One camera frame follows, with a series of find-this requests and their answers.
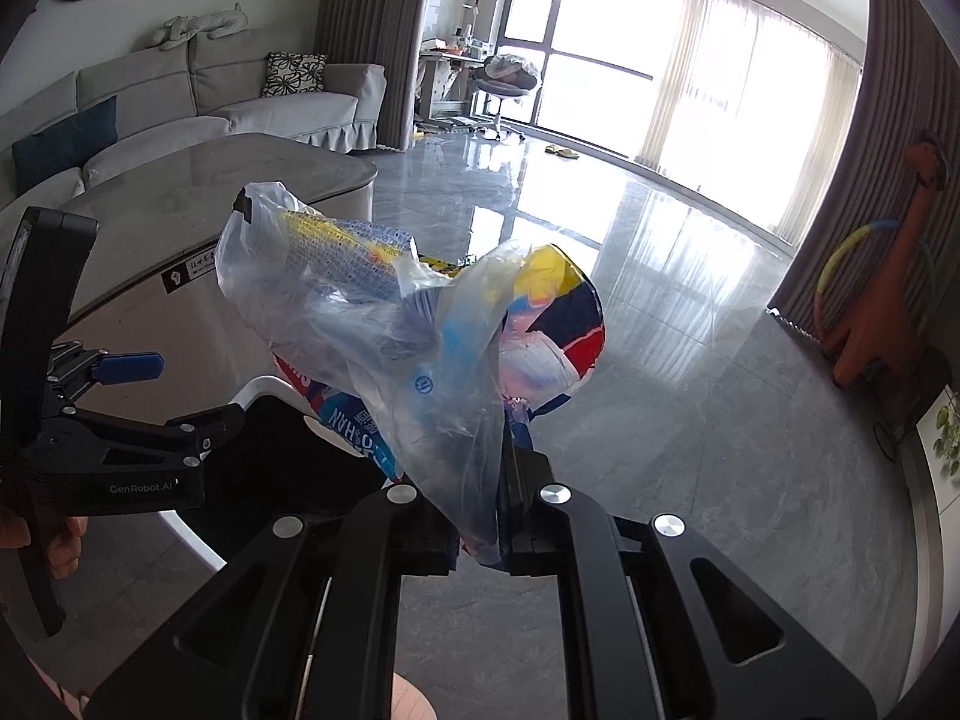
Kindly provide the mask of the person's left hand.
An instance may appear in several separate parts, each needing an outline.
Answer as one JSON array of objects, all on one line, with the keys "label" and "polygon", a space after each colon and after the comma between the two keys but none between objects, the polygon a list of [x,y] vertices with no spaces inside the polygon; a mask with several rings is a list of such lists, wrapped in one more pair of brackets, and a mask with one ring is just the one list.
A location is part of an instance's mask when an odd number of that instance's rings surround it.
[{"label": "person's left hand", "polygon": [[[82,539],[88,531],[86,517],[65,517],[53,530],[53,535],[44,539],[47,573],[55,580],[73,574],[82,557]],[[0,525],[0,548],[21,550],[31,544],[31,533],[24,518],[8,509],[2,511]]]}]

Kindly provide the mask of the person's right hand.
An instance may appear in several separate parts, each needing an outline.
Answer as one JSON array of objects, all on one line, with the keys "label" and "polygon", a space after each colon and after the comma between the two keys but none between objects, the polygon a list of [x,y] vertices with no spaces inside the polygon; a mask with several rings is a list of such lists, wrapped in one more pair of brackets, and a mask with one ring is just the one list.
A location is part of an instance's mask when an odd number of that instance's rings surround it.
[{"label": "person's right hand", "polygon": [[407,679],[395,673],[392,680],[392,720],[436,720],[436,710],[427,696]]}]

